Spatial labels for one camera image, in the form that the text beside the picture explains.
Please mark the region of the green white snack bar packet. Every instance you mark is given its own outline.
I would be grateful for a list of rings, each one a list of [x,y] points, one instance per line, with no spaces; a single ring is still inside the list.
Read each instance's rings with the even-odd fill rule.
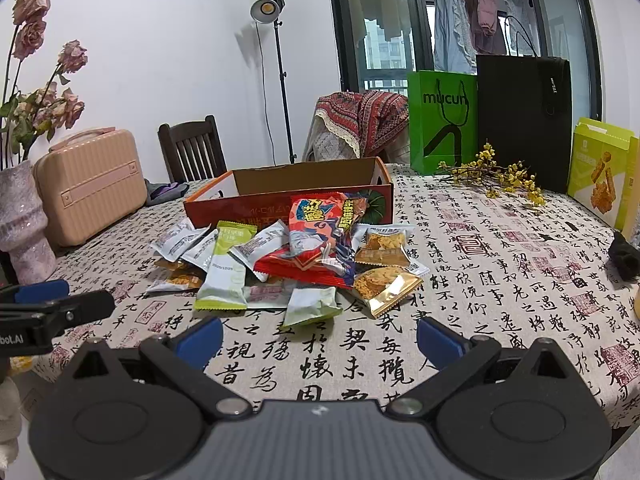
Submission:
[[[256,226],[220,220],[212,260],[205,281],[196,294],[197,311],[244,311],[246,267],[232,257],[230,249],[249,242],[257,233]]]

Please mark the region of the large red chips bag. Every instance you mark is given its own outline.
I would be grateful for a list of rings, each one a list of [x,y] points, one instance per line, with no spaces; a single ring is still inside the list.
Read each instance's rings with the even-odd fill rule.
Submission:
[[[288,241],[260,257],[255,269],[308,284],[352,287],[356,270],[352,229],[367,206],[367,197],[354,193],[295,196],[288,215]]]

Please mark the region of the white gold oat crisp packet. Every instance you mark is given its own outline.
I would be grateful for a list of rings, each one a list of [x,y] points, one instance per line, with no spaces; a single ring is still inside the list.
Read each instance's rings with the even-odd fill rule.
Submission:
[[[355,262],[365,266],[408,266],[405,249],[413,230],[408,224],[358,223],[352,233]]]

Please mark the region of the calligraphy print tablecloth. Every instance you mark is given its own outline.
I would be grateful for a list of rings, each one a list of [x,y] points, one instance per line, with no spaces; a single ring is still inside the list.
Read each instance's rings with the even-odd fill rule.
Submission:
[[[375,398],[388,403],[434,372],[416,346],[421,318],[524,348],[554,339],[614,427],[639,419],[638,287],[608,260],[612,232],[563,195],[533,209],[393,166],[394,219],[413,226],[427,267],[402,304],[372,318],[349,296],[332,320],[283,326],[279,311],[227,315],[207,374],[253,403]]]

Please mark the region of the pale green snack packet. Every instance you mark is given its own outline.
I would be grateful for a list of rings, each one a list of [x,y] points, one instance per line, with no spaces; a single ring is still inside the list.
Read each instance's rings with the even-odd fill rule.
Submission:
[[[290,328],[325,321],[342,312],[335,287],[296,287],[288,300],[282,326]]]

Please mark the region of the pink small suitcase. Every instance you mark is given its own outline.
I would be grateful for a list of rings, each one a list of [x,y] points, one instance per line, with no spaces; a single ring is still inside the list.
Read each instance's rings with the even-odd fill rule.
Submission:
[[[56,247],[89,238],[140,209],[148,197],[134,136],[115,127],[84,130],[50,146],[34,177]]]

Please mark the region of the grey purple folded cloth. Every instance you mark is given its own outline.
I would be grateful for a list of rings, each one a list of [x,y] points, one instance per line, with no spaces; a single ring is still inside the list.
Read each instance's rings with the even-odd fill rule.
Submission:
[[[148,192],[145,200],[147,207],[178,200],[178,198],[185,196],[190,188],[186,182],[151,183],[149,180],[144,180],[144,182],[146,192]]]

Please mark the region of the orange cardboard pumpkin box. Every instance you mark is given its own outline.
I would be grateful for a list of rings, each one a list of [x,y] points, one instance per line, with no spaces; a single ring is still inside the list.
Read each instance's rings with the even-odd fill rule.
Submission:
[[[220,220],[263,228],[278,219],[288,220],[295,196],[329,192],[366,196],[364,222],[393,220],[394,185],[377,157],[230,170],[187,197],[183,207],[197,228]]]

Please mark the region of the yellow dried flower branch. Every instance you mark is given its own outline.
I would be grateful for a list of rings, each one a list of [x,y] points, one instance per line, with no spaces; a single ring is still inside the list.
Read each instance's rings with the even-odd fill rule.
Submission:
[[[456,185],[475,188],[487,198],[518,196],[524,198],[531,207],[542,207],[547,203],[536,176],[522,162],[499,165],[496,151],[488,142],[470,162],[460,165],[439,162],[436,172]]]

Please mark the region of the dark wooden chair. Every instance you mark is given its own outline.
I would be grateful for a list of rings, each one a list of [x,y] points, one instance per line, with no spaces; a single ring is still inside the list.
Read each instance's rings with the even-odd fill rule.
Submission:
[[[171,182],[213,179],[227,171],[213,115],[201,122],[160,125],[157,135]]]

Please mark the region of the dried pink roses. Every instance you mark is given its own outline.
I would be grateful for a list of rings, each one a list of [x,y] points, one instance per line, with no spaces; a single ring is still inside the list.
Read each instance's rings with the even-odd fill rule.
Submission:
[[[89,61],[77,40],[62,45],[42,76],[24,77],[24,67],[43,47],[51,0],[14,0],[9,52],[1,66],[1,168],[26,162],[39,139],[50,141],[72,128],[85,102],[70,88],[70,77]]]

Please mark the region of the red patterned blanket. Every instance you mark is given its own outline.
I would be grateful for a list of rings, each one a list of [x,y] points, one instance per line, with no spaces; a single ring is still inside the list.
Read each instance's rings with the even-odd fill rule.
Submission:
[[[357,158],[375,156],[408,129],[408,98],[380,90],[334,92],[320,96],[314,117]]]

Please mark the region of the black paper shopping bag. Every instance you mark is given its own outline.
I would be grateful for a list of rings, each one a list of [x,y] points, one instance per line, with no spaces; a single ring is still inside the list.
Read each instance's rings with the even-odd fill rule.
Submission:
[[[564,193],[572,151],[572,84],[564,58],[493,54],[484,49],[498,29],[478,24],[476,47],[478,143],[491,144],[497,162],[522,162],[544,190]]]

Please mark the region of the hanging light blue garment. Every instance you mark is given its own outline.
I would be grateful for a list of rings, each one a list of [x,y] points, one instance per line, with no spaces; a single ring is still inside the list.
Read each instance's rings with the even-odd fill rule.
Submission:
[[[435,70],[475,75],[476,50],[464,0],[435,0]]]

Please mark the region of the studio lamp on stand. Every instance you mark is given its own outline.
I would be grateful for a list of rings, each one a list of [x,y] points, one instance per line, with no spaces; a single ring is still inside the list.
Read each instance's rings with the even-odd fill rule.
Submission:
[[[297,162],[291,125],[290,107],[288,106],[288,73],[283,64],[281,47],[282,12],[285,0],[255,0],[250,6],[250,19],[254,28],[257,63],[259,70],[260,97],[262,98],[262,116],[266,128],[273,165],[278,161],[276,137],[271,122],[269,91],[273,89],[271,79],[276,77],[279,84],[280,105],[282,112],[283,139],[286,146],[286,160],[292,164]]]

